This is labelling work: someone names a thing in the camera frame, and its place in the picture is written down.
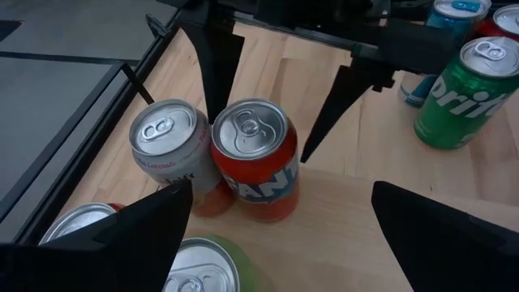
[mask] sprite can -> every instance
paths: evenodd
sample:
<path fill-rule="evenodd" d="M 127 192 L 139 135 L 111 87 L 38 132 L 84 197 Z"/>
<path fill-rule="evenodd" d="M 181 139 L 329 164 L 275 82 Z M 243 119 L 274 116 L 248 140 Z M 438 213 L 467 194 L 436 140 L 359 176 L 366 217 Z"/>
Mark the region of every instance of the sprite can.
<path fill-rule="evenodd" d="M 519 43 L 507 37 L 470 41 L 436 80 L 414 131 L 434 148 L 459 148 L 518 87 Z"/>

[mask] gray floor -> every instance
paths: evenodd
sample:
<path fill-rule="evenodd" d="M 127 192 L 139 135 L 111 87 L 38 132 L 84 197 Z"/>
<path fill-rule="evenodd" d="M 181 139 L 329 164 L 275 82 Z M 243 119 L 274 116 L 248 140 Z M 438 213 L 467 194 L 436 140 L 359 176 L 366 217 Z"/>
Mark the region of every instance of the gray floor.
<path fill-rule="evenodd" d="M 23 24 L 1 51 L 141 59 L 153 37 L 144 16 L 165 23 L 174 8 L 154 0 L 0 0 L 0 19 Z M 109 66 L 0 58 L 0 199 L 92 91 Z M 17 209 L 33 208 L 124 81 L 119 76 L 0 225 L 19 228 Z"/>

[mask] fanta can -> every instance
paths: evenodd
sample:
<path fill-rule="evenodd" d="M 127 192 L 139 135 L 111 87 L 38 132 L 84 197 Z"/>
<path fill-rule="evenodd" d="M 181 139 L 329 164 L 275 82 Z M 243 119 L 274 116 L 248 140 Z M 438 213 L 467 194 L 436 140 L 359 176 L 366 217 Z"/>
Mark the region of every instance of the fanta can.
<path fill-rule="evenodd" d="M 257 221 L 279 221 L 299 197 L 298 137 L 285 111 L 249 99 L 224 109 L 212 129 L 212 156 L 238 198 Z"/>

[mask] sprite logo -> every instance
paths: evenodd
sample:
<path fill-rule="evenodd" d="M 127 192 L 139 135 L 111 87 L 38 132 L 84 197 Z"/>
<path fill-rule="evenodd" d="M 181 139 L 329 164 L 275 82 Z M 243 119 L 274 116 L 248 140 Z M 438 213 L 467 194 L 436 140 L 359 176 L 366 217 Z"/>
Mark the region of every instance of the sprite logo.
<path fill-rule="evenodd" d="M 472 97 L 464 96 L 453 90 L 449 91 L 442 76 L 433 85 L 431 95 L 436 98 L 439 106 L 453 106 L 449 112 L 465 118 L 477 118 L 483 115 L 491 117 L 510 96 L 510 94 L 503 93 L 497 98 L 488 100 L 490 94 L 484 91 L 476 92 Z"/>

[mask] can rim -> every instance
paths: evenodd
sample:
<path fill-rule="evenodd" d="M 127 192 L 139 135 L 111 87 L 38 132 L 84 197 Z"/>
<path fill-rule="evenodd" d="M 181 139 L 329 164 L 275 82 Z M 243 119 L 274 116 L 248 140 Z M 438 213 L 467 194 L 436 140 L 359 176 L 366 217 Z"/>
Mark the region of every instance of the can rim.
<path fill-rule="evenodd" d="M 432 6 L 433 6 L 434 11 L 440 13 L 443 16 L 447 16 L 447 17 L 449 17 L 451 19 L 474 19 L 474 18 L 480 17 L 481 15 L 485 15 L 490 10 L 490 5 L 487 5 L 488 4 L 487 1 L 485 1 L 484 3 L 483 3 L 483 1 L 479 1 L 479 4 L 481 4 L 481 6 L 483 6 L 483 9 L 480 12 L 478 12 L 477 14 L 474 14 L 474 15 L 471 15 L 471 16 L 453 15 L 453 14 L 449 14 L 447 11 L 441 11 L 440 9 L 437 9 L 437 4 L 440 4 L 442 2 L 454 2 L 454 1 L 456 1 L 456 0 L 452 0 L 452 1 L 447 1 L 447 0 L 434 1 Z"/>
<path fill-rule="evenodd" d="M 238 273 L 238 267 L 236 267 L 236 264 L 234 263 L 233 257 L 230 256 L 229 252 L 221 246 L 220 244 L 212 241 L 211 239 L 207 238 L 201 238 L 201 237 L 193 237 L 193 238 L 185 238 L 180 242 L 180 248 L 182 247 L 193 247 L 193 246 L 205 246 L 213 248 L 215 251 L 220 253 L 222 257 L 225 259 L 227 264 L 231 267 L 231 270 L 233 271 L 234 276 L 234 286 L 236 287 L 236 292 L 240 291 L 240 276 Z"/>
<path fill-rule="evenodd" d="M 176 104 L 185 105 L 194 113 L 193 123 L 195 124 L 195 126 L 191 129 L 191 133 L 189 134 L 189 137 L 186 140 L 184 140 L 182 143 L 180 143 L 180 145 L 177 146 L 175 149 L 170 150 L 168 152 L 161 153 L 161 154 L 152 154 L 152 153 L 143 152 L 143 151 L 139 150 L 139 148 L 135 145 L 135 141 L 133 139 L 138 125 L 153 110 L 160 108 L 162 106 L 165 106 L 165 105 L 176 105 Z M 156 101 L 156 102 L 152 103 L 151 105 L 146 106 L 146 108 L 144 108 L 139 114 L 137 114 L 137 116 L 134 118 L 133 122 L 131 123 L 130 130 L 128 132 L 128 139 L 130 140 L 131 149 L 133 151 L 137 152 L 138 154 L 146 156 L 146 157 L 161 157 L 164 155 L 168 155 L 172 152 L 178 151 L 179 148 L 181 148 L 185 143 L 187 143 L 187 141 L 193 136 L 193 133 L 195 133 L 196 125 L 198 125 L 198 113 L 196 111 L 196 108 L 187 101 L 177 99 L 177 98 L 170 98 L 170 99 L 163 100 L 163 101 Z"/>
<path fill-rule="evenodd" d="M 461 61 L 461 64 L 463 64 L 463 67 L 465 67 L 468 70 L 470 70 L 470 71 L 472 71 L 474 73 L 477 73 L 477 74 L 479 74 L 481 76 L 490 77 L 490 78 L 493 78 L 493 79 L 506 79 L 506 78 L 511 78 L 511 77 L 518 76 L 519 75 L 519 69 L 516 70 L 515 72 L 513 72 L 512 74 L 507 74 L 507 75 L 490 75 L 490 74 L 487 74 L 485 72 L 478 71 L 475 68 L 469 66 L 467 64 L 465 58 L 464 58 L 464 53 L 466 53 L 467 50 L 469 50 L 469 49 L 473 49 L 474 48 L 474 44 L 478 44 L 479 42 L 483 42 L 483 41 L 493 41 L 495 39 L 500 39 L 500 38 L 504 38 L 506 40 L 512 41 L 513 44 L 517 45 L 517 49 L 518 49 L 517 52 L 519 52 L 519 43 L 517 43 L 513 39 L 508 38 L 506 36 L 486 36 L 486 37 L 480 37 L 480 38 L 477 38 L 477 39 L 474 39 L 472 41 L 467 42 L 466 44 L 463 45 L 463 47 L 461 47 L 460 53 L 458 54 L 458 56 L 459 56 L 459 59 Z"/>
<path fill-rule="evenodd" d="M 519 4 L 512 4 L 512 5 L 503 6 L 500 9 L 496 10 L 494 12 L 494 15 L 492 16 L 492 20 L 494 20 L 494 24 L 497 25 L 500 29 L 517 36 L 517 35 L 519 35 L 519 23 L 517 23 L 517 31 L 513 32 L 513 31 L 510 31 L 510 30 L 502 27 L 497 20 L 498 17 L 500 17 L 504 12 L 507 12 L 509 10 L 517 10 L 517 16 L 519 17 Z"/>
<path fill-rule="evenodd" d="M 67 211 L 65 214 L 60 216 L 55 222 L 52 223 L 52 225 L 47 229 L 43 237 L 41 237 L 40 242 L 38 245 L 48 243 L 49 241 L 52 241 L 53 239 L 56 239 L 54 235 L 56 232 L 58 232 L 64 225 L 66 225 L 68 222 L 70 222 L 72 219 L 77 217 L 78 215 L 84 214 L 85 208 L 95 208 L 105 210 L 109 215 L 117 213 L 117 210 L 115 210 L 112 206 L 105 203 L 99 203 L 99 202 L 92 202 L 87 204 L 82 204 L 76 208 L 73 208 L 72 210 Z"/>
<path fill-rule="evenodd" d="M 220 135 L 219 135 L 220 129 L 221 129 L 221 124 L 223 123 L 225 118 L 230 113 L 232 113 L 232 111 L 237 106 L 239 106 L 239 105 L 246 105 L 246 104 L 253 104 L 253 103 L 258 103 L 258 102 L 262 103 L 262 104 L 267 104 L 268 106 L 273 107 L 280 114 L 280 116 L 282 118 L 282 121 L 286 124 L 286 127 L 284 127 L 283 132 L 280 134 L 281 142 L 278 143 L 275 147 L 272 147 L 271 149 L 269 149 L 267 152 L 261 153 L 261 155 L 256 156 L 256 157 L 239 157 L 239 156 L 233 155 L 232 153 L 227 151 L 223 147 L 223 144 L 221 143 L 221 139 L 220 139 Z M 233 104 L 227 106 L 224 110 L 222 110 L 220 112 L 220 114 L 218 114 L 217 118 L 214 120 L 214 123 L 212 125 L 212 133 L 211 133 L 212 144 L 217 148 L 219 153 L 223 154 L 224 156 L 226 156 L 226 157 L 228 157 L 230 159 L 237 160 L 237 161 L 254 161 L 254 160 L 258 160 L 258 159 L 261 159 L 261 158 L 264 158 L 264 157 L 267 157 L 267 156 L 271 155 L 272 153 L 277 151 L 280 146 L 283 145 L 283 142 L 285 141 L 286 136 L 288 135 L 288 130 L 289 130 L 288 121 L 289 121 L 289 119 L 288 119 L 288 116 L 286 115 L 286 112 L 278 104 L 276 104 L 274 102 L 271 102 L 269 100 L 265 100 L 265 99 L 261 99 L 261 98 L 247 98 L 245 100 L 236 101 Z"/>

